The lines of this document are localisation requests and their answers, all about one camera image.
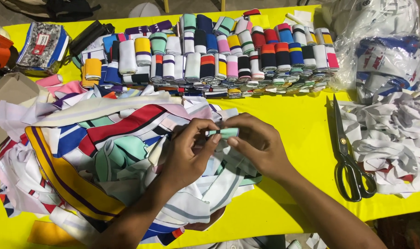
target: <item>scissor blade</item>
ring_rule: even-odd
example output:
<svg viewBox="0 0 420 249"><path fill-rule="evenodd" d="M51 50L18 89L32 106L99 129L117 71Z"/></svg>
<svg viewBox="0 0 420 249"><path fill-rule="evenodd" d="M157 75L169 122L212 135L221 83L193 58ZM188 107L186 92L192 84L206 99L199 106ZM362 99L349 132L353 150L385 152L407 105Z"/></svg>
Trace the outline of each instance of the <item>scissor blade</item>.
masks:
<svg viewBox="0 0 420 249"><path fill-rule="evenodd" d="M336 118L337 131L337 148L339 152L346 156L348 155L347 137L345 136L344 127L342 125L342 117L340 116L339 104L337 103L336 95L333 94L334 116Z"/></svg>

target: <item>yellow table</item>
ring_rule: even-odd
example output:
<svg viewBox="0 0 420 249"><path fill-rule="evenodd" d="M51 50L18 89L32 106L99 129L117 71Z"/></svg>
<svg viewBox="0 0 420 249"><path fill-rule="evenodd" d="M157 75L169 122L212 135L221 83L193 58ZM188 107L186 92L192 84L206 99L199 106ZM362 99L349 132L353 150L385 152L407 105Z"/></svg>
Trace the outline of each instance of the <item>yellow table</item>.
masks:
<svg viewBox="0 0 420 249"><path fill-rule="evenodd" d="M315 24L322 25L319 5L263 9L262 14L269 16L270 25L281 23L286 13L294 10L311 11L315 14ZM219 16L236 18L243 11L215 12L206 15L216 21ZM151 25L165 19L177 22L180 15L104 20L112 23L116 32L123 32L127 27ZM91 22L63 24L71 37L75 37ZM29 25L21 24L5 27L10 33L18 50L23 46ZM80 71L73 63L59 70L64 82L80 80ZM345 92L337 93L339 100L348 100ZM260 96L235 100L209 100L222 108L236 107L239 112L249 112L272 124L279 130L288 157L296 169L318 188L332 196L348 208L361 220L373 220L402 213L420 211L420 193L407 199L394 195L376 194L370 199L358 203L345 201L338 192L334 180L334 168L337 164L333 155L327 120L328 100L332 93L325 91L311 94ZM22 213L15 218L7 218L0 201L0 248L50 248L48 246L27 243L33 222L37 220L32 213ZM277 183L264 180L227 206L224 216L206 232L187 230L185 234L171 243L168 248L193 246L239 238L311 232L312 227L290 195ZM141 248L161 248L158 244Z"/></svg>

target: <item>yellow table leg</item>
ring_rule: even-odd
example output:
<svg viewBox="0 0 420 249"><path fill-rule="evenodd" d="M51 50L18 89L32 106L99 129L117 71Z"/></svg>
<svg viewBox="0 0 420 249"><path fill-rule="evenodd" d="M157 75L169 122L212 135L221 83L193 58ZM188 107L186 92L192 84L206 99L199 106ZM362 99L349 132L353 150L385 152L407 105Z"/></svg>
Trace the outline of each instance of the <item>yellow table leg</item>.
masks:
<svg viewBox="0 0 420 249"><path fill-rule="evenodd" d="M170 13L170 9L168 8L168 0L164 0L164 9L165 13Z"/></svg>

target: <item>forearm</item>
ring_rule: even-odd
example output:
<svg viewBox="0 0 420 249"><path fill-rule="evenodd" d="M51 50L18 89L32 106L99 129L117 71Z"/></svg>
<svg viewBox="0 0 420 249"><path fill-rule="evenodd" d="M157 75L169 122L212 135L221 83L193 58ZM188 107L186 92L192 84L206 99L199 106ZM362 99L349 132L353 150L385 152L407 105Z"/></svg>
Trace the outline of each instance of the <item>forearm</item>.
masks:
<svg viewBox="0 0 420 249"><path fill-rule="evenodd" d="M126 208L90 247L92 249L135 249L162 207L175 191L155 179L132 206Z"/></svg>
<svg viewBox="0 0 420 249"><path fill-rule="evenodd" d="M294 168L275 180L293 197L329 248L386 249L365 223Z"/></svg>

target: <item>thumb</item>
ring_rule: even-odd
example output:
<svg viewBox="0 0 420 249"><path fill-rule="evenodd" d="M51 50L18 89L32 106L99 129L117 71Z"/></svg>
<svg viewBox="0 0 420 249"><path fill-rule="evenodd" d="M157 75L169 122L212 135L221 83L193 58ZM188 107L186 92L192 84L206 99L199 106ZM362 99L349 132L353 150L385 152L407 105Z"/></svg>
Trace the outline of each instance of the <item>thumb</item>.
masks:
<svg viewBox="0 0 420 249"><path fill-rule="evenodd" d="M207 142L202 147L201 151L196 155L197 163L203 163L207 165L207 162L210 159L210 156L213 155L213 152L216 149L220 138L220 134L214 134L207 140Z"/></svg>
<svg viewBox="0 0 420 249"><path fill-rule="evenodd" d="M239 153L247 157L254 165L259 164L260 158L262 158L262 151L254 148L246 142L245 140L240 139L239 137L232 136L227 140L227 144L235 148Z"/></svg>

